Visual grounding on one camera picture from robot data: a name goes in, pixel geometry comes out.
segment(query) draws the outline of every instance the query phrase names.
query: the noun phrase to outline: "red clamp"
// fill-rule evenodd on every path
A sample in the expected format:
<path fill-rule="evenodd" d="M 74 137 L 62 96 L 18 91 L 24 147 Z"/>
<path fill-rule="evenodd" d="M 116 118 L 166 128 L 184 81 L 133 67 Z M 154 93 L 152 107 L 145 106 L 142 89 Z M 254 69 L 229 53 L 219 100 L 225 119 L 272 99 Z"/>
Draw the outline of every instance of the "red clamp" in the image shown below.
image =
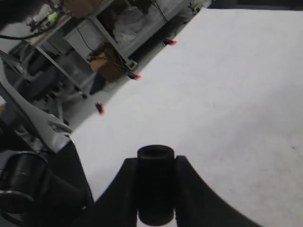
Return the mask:
<path fill-rule="evenodd" d="M 163 40 L 163 44 L 166 45 L 170 45 L 170 46 L 174 46 L 177 43 L 176 40 L 170 40 L 170 39 L 164 39 Z"/>
<path fill-rule="evenodd" d="M 99 114 L 103 115 L 104 114 L 103 104 L 102 103 L 96 103 L 95 106 L 96 106 Z"/>

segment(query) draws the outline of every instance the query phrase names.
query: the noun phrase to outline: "white table surface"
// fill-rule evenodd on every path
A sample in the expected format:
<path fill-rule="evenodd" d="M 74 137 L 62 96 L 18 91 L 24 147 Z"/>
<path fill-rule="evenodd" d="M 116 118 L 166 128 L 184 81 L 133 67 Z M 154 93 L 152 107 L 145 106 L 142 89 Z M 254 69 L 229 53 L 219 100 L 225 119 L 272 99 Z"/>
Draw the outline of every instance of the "white table surface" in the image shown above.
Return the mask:
<path fill-rule="evenodd" d="M 74 132 L 94 198 L 150 144 L 267 227 L 303 225 L 303 12 L 202 10 Z"/>

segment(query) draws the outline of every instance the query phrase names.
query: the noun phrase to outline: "cardboard box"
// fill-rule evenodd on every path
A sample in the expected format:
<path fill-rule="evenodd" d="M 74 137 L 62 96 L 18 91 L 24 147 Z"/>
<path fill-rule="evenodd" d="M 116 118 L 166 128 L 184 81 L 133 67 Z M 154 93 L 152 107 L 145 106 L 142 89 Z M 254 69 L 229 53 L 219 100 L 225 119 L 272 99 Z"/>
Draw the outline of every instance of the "cardboard box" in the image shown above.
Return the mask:
<path fill-rule="evenodd" d="M 92 14 L 104 0 L 64 0 L 65 7 L 76 18 Z"/>
<path fill-rule="evenodd" d="M 123 70 L 116 66 L 112 61 L 107 60 L 107 56 L 110 56 L 111 60 L 116 61 L 115 54 L 112 50 L 105 49 L 104 52 L 99 54 L 104 59 L 96 59 L 90 62 L 91 70 L 98 71 L 108 82 L 113 82 L 123 75 Z"/>

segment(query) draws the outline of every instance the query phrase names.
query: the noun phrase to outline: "metal shelf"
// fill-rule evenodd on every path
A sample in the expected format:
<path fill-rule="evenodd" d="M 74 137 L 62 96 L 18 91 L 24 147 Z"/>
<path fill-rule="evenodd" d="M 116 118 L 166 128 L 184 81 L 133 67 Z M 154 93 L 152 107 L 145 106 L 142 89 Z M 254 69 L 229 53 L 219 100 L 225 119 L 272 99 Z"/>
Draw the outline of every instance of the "metal shelf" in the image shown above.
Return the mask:
<path fill-rule="evenodd" d="M 175 17 L 183 8 L 188 5 L 188 0 L 183 0 L 182 2 L 176 3 L 176 5 L 169 11 L 164 12 L 164 15 L 168 21 Z M 146 24 L 142 30 L 137 33 L 136 39 L 130 43 L 127 47 L 122 49 L 123 53 L 130 56 L 134 53 L 140 46 L 142 46 L 149 38 L 151 38 L 157 31 L 159 31 L 165 22 L 162 17 L 155 21 L 150 21 Z"/>
<path fill-rule="evenodd" d="M 102 13 L 102 11 L 104 11 L 107 7 L 110 6 L 110 4 L 112 4 L 115 0 L 106 0 L 105 2 L 102 2 L 101 5 L 99 6 L 99 8 L 96 10 L 96 12 L 94 12 L 93 17 L 98 16 L 100 13 Z"/>

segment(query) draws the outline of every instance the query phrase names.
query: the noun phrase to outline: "office chair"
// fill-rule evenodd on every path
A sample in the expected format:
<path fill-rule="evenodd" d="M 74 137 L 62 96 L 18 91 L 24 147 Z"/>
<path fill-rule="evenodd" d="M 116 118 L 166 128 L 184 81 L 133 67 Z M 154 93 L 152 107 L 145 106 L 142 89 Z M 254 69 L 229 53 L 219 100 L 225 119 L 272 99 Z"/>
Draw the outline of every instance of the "office chair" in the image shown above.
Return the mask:
<path fill-rule="evenodd" d="M 19 65 L 20 61 L 6 53 L 1 53 L 9 60 L 10 65 Z M 62 132 L 71 133 L 71 129 L 58 118 L 39 110 L 31 105 L 18 91 L 9 83 L 6 75 L 0 76 L 0 95 L 6 100 L 22 121 L 25 129 L 33 136 L 40 139 L 42 144 L 50 152 L 60 151 L 69 141 Z"/>
<path fill-rule="evenodd" d="M 68 123 L 63 119 L 62 105 L 58 98 L 64 88 L 60 82 L 62 73 L 55 66 L 25 41 L 15 46 L 9 54 L 2 53 L 1 57 L 6 63 L 5 72 L 10 84 L 27 101 L 32 103 L 44 99 L 46 102 L 44 110 L 47 112 L 50 112 L 49 109 L 55 102 L 58 113 L 55 115 Z"/>

